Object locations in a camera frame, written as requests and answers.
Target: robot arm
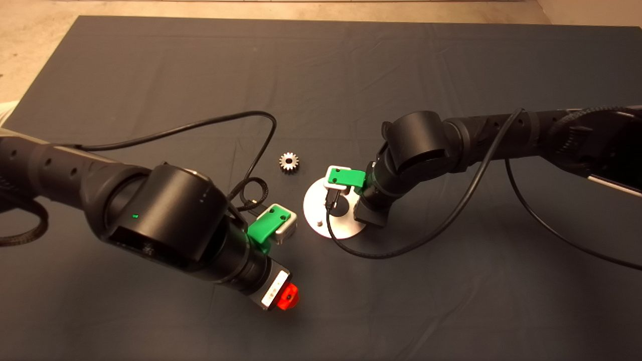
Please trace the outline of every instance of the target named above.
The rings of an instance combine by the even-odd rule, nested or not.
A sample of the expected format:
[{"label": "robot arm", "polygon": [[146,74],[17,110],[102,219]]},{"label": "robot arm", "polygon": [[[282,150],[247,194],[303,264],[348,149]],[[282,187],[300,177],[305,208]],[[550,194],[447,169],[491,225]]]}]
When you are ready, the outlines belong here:
[{"label": "robot arm", "polygon": [[247,223],[196,171],[150,170],[0,128],[3,188],[81,209],[104,242],[238,290],[264,310],[297,299],[290,271],[249,240]]},{"label": "robot arm", "polygon": [[[384,123],[355,219],[384,227],[390,206],[418,183],[483,159],[508,115],[451,118],[414,112]],[[493,159],[539,155],[567,172],[642,197],[642,111],[611,107],[523,112]]]}]

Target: red button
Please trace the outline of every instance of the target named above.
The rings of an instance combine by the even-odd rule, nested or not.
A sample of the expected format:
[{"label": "red button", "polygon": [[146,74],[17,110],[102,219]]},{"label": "red button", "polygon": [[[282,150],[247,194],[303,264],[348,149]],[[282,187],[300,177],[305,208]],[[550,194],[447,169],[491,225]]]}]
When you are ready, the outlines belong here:
[{"label": "red button", "polygon": [[277,302],[277,307],[282,310],[293,308],[299,302],[299,288],[294,283],[288,283],[283,289],[281,299]]}]

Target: black cord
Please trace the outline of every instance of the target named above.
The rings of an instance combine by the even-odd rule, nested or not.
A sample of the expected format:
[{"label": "black cord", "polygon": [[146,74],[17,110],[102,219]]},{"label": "black cord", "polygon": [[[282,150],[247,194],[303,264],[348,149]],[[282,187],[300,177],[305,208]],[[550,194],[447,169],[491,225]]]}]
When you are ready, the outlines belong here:
[{"label": "black cord", "polygon": [[517,119],[517,117],[524,111],[524,109],[520,108],[517,109],[513,112],[513,114],[508,117],[506,120],[506,123],[504,123],[501,128],[499,129],[499,132],[497,133],[497,136],[495,139],[492,141],[492,144],[490,145],[488,151],[486,152],[486,155],[484,156],[483,160],[481,161],[480,167],[477,169],[477,172],[475,173],[470,185],[468,186],[468,189],[464,193],[464,196],[462,199],[459,201],[455,209],[450,213],[450,215],[437,227],[435,228],[430,234],[423,240],[419,240],[415,243],[411,243],[403,248],[400,248],[396,251],[392,252],[387,252],[387,253],[381,253],[381,254],[373,254],[373,253],[364,253],[360,251],[355,251],[354,249],[349,248],[348,246],[344,245],[340,240],[336,239],[336,236],[332,232],[332,227],[330,226],[330,211],[332,209],[332,202],[326,202],[326,212],[325,212],[325,222],[327,224],[327,230],[330,233],[330,237],[332,240],[336,243],[337,246],[339,246],[341,249],[343,249],[345,252],[348,252],[349,254],[352,254],[353,256],[361,257],[361,258],[368,258],[370,260],[383,260],[387,258],[393,258],[396,256],[400,256],[404,253],[410,252],[414,249],[417,249],[426,243],[434,240],[438,235],[440,235],[442,232],[444,232],[459,216],[459,214],[464,210],[464,207],[468,204],[468,201],[470,201],[471,197],[473,196],[473,193],[477,189],[477,186],[479,185],[484,173],[486,172],[486,168],[488,168],[488,165],[490,164],[490,161],[492,160],[493,155],[495,154],[495,151],[499,147],[499,143],[501,140],[504,138],[504,135],[508,131],[508,128],[510,128],[511,124]]},{"label": "black cord", "polygon": [[[135,145],[141,145],[144,143],[149,143],[151,141],[155,141],[161,138],[173,136],[174,134],[178,134],[181,132],[185,132],[187,130],[195,129],[195,128],[200,128],[204,127],[206,125],[212,125],[212,124],[218,124],[218,123],[224,123],[226,121],[231,121],[231,120],[237,120],[241,118],[247,118],[251,116],[261,116],[264,118],[269,119],[272,122],[272,127],[270,129],[270,133],[268,136],[265,138],[265,141],[263,142],[263,146],[257,153],[256,157],[250,164],[250,168],[245,172],[245,176],[243,179],[236,184],[236,186],[232,189],[232,191],[228,194],[228,199],[231,201],[236,195],[240,195],[241,201],[243,202],[243,205],[241,207],[238,207],[239,211],[248,211],[250,209],[254,209],[258,206],[261,205],[267,198],[267,194],[269,192],[268,185],[267,183],[258,177],[253,177],[250,178],[252,171],[256,167],[256,164],[261,160],[261,157],[263,156],[263,153],[265,153],[265,150],[268,148],[268,145],[270,144],[270,141],[272,140],[272,137],[274,136],[274,132],[276,131],[277,128],[277,120],[276,118],[268,113],[264,112],[261,110],[250,110],[247,112],[240,112],[240,113],[235,113],[235,114],[229,114],[225,116],[218,116],[214,118],[208,118],[204,119],[201,121],[196,121],[194,123],[182,125],[181,127],[177,128],[172,128],[169,130],[165,130],[163,132],[158,132],[154,134],[150,134],[149,136],[144,136],[144,137],[139,137],[135,139],[130,139],[128,141],[122,141],[118,143],[111,143],[111,144],[104,144],[104,145],[79,145],[79,144],[67,144],[67,145],[62,145],[62,146],[67,146],[69,148],[75,148],[78,150],[83,150],[85,152],[104,152],[107,150],[115,150],[115,149],[123,149],[123,148],[128,148],[131,146]],[[251,182],[256,182],[261,186],[261,189],[263,190],[263,196],[261,199],[257,201],[249,201],[245,198],[245,186]]]},{"label": "black cord", "polygon": [[630,269],[634,270],[642,270],[642,265],[638,265],[637,263],[631,263],[623,260],[619,260],[618,258],[613,258],[610,256],[607,256],[605,254],[596,252],[592,249],[588,249],[582,245],[573,243],[566,239],[563,235],[559,234],[556,230],[554,230],[550,225],[548,225],[535,211],[528,205],[526,202],[526,199],[524,199],[524,196],[522,196],[521,192],[519,191],[519,188],[517,187],[517,182],[515,181],[515,177],[513,176],[513,171],[510,167],[510,161],[508,159],[504,160],[506,164],[506,173],[508,174],[508,180],[510,181],[510,186],[513,188],[513,191],[515,191],[515,195],[517,196],[517,199],[519,199],[519,202],[524,206],[528,214],[530,214],[538,223],[540,223],[544,228],[546,228],[550,233],[553,233],[557,238],[560,240],[566,242],[566,244],[575,247],[576,249],[586,253],[590,254],[594,257],[600,258],[601,260],[615,263],[616,265],[628,267]]},{"label": "black cord", "polygon": [[40,238],[49,227],[49,215],[47,210],[35,200],[21,195],[16,191],[6,191],[0,189],[0,200],[9,202],[9,204],[21,208],[24,211],[32,213],[40,219],[37,226],[29,231],[26,231],[15,236],[0,236],[0,247],[8,247],[14,245],[24,245],[25,243],[33,242]]}]

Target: white circular plate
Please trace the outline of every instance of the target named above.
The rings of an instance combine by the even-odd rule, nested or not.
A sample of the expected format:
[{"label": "white circular plate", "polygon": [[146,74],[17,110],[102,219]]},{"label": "white circular plate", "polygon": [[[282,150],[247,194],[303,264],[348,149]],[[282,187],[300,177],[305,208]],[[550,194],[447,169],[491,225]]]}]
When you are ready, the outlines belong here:
[{"label": "white circular plate", "polygon": [[[306,196],[303,198],[303,213],[308,224],[315,232],[323,237],[330,238],[330,232],[327,231],[327,225],[325,224],[325,196],[327,195],[327,189],[323,184],[324,178],[321,178],[308,188]],[[359,195],[354,192],[354,189],[351,189],[348,195],[341,195],[340,197],[345,197],[348,201],[348,212],[341,217],[330,215],[330,226],[334,235],[338,239],[344,240],[361,232],[365,224],[354,220],[354,206],[359,201]]]}]

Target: metal gear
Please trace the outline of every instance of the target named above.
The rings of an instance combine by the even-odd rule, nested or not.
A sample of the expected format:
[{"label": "metal gear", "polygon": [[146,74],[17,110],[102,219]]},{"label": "metal gear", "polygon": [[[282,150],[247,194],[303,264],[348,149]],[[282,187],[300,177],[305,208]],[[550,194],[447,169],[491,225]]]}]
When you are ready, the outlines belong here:
[{"label": "metal gear", "polygon": [[292,152],[285,153],[279,158],[279,166],[283,173],[295,173],[299,170],[299,157]]}]

